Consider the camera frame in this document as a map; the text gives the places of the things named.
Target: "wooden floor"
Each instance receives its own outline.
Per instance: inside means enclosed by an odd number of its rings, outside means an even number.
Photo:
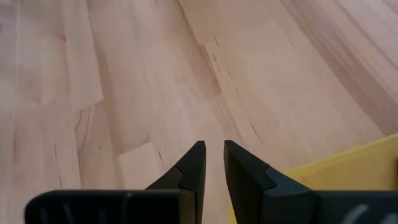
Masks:
[[[396,0],[0,0],[0,223],[52,189],[143,189],[199,139],[280,170],[398,131]]]

